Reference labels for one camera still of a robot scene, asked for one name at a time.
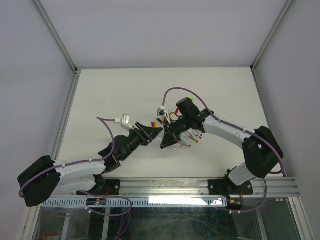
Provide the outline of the blue cap marker pen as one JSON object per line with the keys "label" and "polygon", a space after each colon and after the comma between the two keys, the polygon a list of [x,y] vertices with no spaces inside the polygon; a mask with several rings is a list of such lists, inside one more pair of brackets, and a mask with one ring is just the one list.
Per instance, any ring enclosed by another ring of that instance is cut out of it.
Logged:
{"label": "blue cap marker pen", "polygon": [[188,144],[188,143],[186,143],[186,142],[184,142],[184,141],[180,141],[180,144],[181,144],[182,146],[186,147],[186,148],[190,148],[190,147],[191,147],[190,144]]}

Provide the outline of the brown cap marker pen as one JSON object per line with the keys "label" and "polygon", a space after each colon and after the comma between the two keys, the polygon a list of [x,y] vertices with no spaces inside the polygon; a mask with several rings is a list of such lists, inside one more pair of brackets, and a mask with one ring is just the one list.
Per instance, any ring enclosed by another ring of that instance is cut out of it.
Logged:
{"label": "brown cap marker pen", "polygon": [[202,133],[199,131],[199,130],[196,130],[196,132],[197,132],[197,135],[198,135],[198,137],[200,138],[200,139],[202,139]]}

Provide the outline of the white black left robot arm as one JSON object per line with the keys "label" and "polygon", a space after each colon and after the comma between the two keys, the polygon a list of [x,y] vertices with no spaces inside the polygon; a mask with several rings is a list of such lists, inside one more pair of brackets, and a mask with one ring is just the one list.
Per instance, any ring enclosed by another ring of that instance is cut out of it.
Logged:
{"label": "white black left robot arm", "polygon": [[151,144],[162,131],[161,127],[136,122],[127,136],[111,134],[111,142],[97,158],[68,162],[41,156],[18,176],[18,195],[27,207],[40,205],[55,195],[73,192],[99,195],[105,188],[102,175],[119,168],[121,162],[139,147]]}

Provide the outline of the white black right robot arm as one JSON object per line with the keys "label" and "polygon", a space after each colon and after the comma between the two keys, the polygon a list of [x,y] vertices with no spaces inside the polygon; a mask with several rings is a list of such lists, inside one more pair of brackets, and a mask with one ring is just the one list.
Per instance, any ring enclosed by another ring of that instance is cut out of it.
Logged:
{"label": "white black right robot arm", "polygon": [[212,111],[198,107],[188,97],[176,103],[182,114],[176,121],[163,124],[161,149],[171,147],[181,140],[188,130],[198,130],[220,137],[243,151],[244,163],[230,170],[224,177],[223,187],[230,194],[241,189],[242,184],[254,178],[263,179],[280,164],[284,153],[269,128],[246,129],[222,120]]}

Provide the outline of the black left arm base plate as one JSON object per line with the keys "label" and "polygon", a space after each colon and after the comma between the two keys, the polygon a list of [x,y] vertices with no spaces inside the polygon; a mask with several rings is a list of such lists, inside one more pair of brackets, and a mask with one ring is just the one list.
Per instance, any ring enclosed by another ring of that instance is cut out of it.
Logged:
{"label": "black left arm base plate", "polygon": [[80,190],[76,194],[84,196],[87,192],[96,196],[119,196],[121,189],[121,181],[119,179],[96,179],[95,185],[90,190]]}

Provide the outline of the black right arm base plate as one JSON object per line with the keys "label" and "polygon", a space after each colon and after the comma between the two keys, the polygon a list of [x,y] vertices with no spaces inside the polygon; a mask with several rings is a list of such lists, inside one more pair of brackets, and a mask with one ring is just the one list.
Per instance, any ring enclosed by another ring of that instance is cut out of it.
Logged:
{"label": "black right arm base plate", "polygon": [[224,197],[231,195],[253,195],[252,183],[248,180],[241,185],[235,185],[224,178],[209,179],[207,181],[209,195],[221,195]]}

